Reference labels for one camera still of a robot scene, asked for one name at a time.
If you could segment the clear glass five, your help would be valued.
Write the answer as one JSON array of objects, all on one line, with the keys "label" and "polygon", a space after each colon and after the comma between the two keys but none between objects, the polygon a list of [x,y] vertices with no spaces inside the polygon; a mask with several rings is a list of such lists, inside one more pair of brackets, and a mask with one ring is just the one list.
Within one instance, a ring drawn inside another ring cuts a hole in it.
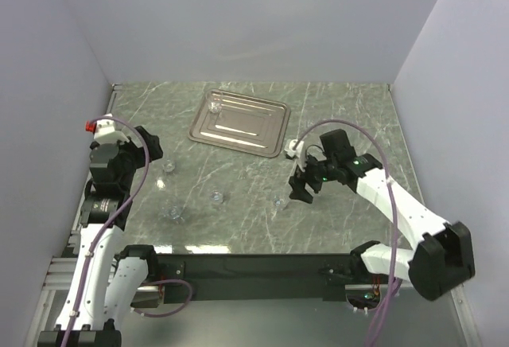
[{"label": "clear glass five", "polygon": [[222,204],[224,200],[224,195],[219,190],[213,190],[210,193],[210,199],[214,204]]}]

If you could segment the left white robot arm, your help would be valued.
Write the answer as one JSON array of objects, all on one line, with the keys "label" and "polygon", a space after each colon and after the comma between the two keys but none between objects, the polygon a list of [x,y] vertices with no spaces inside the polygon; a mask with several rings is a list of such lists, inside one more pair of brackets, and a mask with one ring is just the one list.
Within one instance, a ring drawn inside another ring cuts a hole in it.
[{"label": "left white robot arm", "polygon": [[66,302],[39,346],[120,346],[122,319],[138,287],[160,275],[152,246],[129,247],[115,260],[132,201],[137,170],[146,172],[162,158],[160,139],[144,127],[132,128],[140,145],[117,129],[112,119],[87,123],[93,134],[90,177],[80,207],[80,242]]}]

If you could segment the clear glass four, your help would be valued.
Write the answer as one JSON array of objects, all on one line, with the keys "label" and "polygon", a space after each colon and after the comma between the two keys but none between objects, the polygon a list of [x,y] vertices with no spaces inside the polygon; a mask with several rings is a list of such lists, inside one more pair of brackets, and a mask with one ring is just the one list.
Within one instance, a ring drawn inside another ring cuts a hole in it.
[{"label": "clear glass four", "polygon": [[178,223],[183,220],[183,212],[184,209],[181,205],[174,203],[166,203],[163,204],[160,209],[159,218],[161,220],[167,220]]}]

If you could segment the clear glass one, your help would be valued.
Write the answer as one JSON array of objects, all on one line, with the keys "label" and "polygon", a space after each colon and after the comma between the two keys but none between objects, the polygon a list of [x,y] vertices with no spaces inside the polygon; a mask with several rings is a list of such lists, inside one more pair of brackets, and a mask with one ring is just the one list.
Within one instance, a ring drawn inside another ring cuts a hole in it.
[{"label": "clear glass one", "polygon": [[223,93],[216,90],[209,91],[207,93],[207,107],[211,114],[219,114],[223,107]]}]

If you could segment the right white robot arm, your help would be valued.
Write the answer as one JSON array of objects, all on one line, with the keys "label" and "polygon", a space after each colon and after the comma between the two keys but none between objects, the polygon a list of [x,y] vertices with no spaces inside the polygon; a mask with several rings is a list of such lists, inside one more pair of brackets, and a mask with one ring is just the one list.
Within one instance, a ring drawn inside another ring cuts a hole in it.
[{"label": "right white robot arm", "polygon": [[328,275],[348,283],[393,275],[429,301],[475,276],[472,236],[463,223],[451,224],[426,208],[387,176],[371,154],[358,155],[345,131],[329,131],[320,141],[322,160],[308,154],[298,139],[286,143],[286,157],[297,162],[289,178],[290,199],[310,204],[325,182],[337,181],[374,205],[410,245],[405,249],[369,241],[351,251],[346,267],[325,268]]}]

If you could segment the clear glass two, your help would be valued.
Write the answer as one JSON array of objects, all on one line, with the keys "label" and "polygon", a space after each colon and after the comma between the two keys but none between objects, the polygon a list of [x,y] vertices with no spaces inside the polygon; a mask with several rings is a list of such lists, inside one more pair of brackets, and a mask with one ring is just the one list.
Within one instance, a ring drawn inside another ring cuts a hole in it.
[{"label": "clear glass two", "polygon": [[284,210],[287,206],[287,200],[284,197],[275,197],[273,199],[274,207],[279,210]]}]

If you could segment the clear glass three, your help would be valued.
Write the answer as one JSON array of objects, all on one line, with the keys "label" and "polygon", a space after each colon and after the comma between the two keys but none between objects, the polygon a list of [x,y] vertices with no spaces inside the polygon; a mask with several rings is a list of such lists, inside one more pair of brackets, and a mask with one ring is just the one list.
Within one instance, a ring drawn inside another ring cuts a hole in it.
[{"label": "clear glass three", "polygon": [[176,163],[174,160],[168,159],[164,160],[161,165],[162,171],[165,174],[171,174],[176,169]]}]

